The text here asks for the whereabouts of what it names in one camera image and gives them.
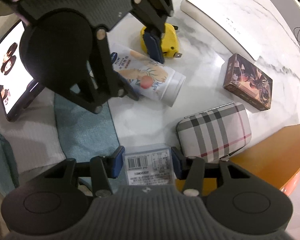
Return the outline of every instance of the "gray stripe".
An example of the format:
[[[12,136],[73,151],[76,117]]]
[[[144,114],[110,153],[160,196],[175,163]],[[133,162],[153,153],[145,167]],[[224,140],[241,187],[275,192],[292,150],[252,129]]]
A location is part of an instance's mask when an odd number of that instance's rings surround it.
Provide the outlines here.
[[[241,104],[240,104],[240,105],[237,105],[237,108],[239,109],[239,111],[245,110],[244,105],[241,105]],[[225,117],[225,116],[228,116],[228,115],[231,115],[231,114],[236,113],[237,110],[235,109],[234,106],[232,106],[232,107],[230,107],[230,108],[223,109],[223,110],[220,110],[220,111],[218,111],[218,112],[220,113],[220,116],[221,116],[221,117]],[[207,112],[202,113],[202,117],[198,117],[198,118],[197,118],[197,120],[198,120],[198,125],[201,125],[201,124],[206,123],[206,121],[204,120],[203,117],[204,117],[204,116],[207,116],[207,115],[209,115],[209,114],[211,114],[211,111],[207,111]],[[211,115],[211,121],[216,120],[216,119],[217,119],[217,118],[216,118],[215,115]],[[191,120],[188,120],[188,121],[185,121],[185,122],[180,122],[179,124],[177,124],[177,131],[178,131],[178,132],[179,132],[179,131],[183,131],[183,130],[186,130],[186,129],[189,129],[189,128],[192,128],[192,127],[194,127],[194,126],[192,125]]]
[[[198,120],[194,116],[192,116],[190,117],[190,122],[192,122],[195,136],[197,137],[200,154],[207,152],[206,144],[204,143],[202,131],[200,125],[198,124]]]
[[[212,150],[217,149],[218,148],[218,142],[217,142],[217,138],[216,138],[216,134],[214,132],[214,128],[213,125],[211,123],[211,119],[209,115],[203,115],[202,116],[207,124],[207,129],[209,132],[209,136],[210,136],[210,141],[211,141],[211,145],[212,145]],[[214,152],[213,153],[213,159],[217,160],[219,159],[219,153],[218,152]]]
[[[218,110],[213,110],[213,112],[214,112],[214,115],[217,118],[217,122],[218,122],[218,125],[219,125],[223,145],[227,145],[229,143],[229,141],[228,141],[228,136],[227,136],[225,124],[223,122],[221,114],[219,113]],[[227,156],[229,154],[229,146],[225,147],[224,150],[225,150],[225,156]]]

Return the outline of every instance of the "blue brand logo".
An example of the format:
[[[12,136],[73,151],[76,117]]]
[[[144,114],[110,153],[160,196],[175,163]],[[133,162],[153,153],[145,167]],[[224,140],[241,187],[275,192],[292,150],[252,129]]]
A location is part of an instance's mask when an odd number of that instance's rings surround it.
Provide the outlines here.
[[[110,57],[111,57],[111,64],[113,64],[115,62],[115,60],[117,59],[118,53],[113,52],[111,53]]]

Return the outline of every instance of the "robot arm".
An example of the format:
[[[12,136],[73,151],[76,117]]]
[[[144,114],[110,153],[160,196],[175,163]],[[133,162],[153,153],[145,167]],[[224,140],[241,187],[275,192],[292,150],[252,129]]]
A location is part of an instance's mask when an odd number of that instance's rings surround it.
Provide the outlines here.
[[[111,97],[132,87],[112,68],[109,32],[131,13],[146,26],[149,55],[164,62],[161,37],[173,14],[171,0],[1,0],[27,24],[20,57],[32,77],[83,108],[98,113]],[[89,75],[88,65],[94,75]],[[77,86],[80,91],[71,90]]]

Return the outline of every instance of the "barcode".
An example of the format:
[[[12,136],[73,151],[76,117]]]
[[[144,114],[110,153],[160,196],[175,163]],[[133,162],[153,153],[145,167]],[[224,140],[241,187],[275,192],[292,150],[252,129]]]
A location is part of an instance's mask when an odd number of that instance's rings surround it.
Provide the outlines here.
[[[129,169],[148,166],[148,157],[147,156],[130,157],[128,158],[128,166]]]

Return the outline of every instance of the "white label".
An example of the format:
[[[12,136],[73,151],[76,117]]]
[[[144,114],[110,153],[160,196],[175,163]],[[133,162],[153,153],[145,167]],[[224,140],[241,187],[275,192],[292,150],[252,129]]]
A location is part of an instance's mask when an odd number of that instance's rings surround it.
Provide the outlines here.
[[[172,183],[169,150],[126,155],[124,160],[129,185],[165,185]]]

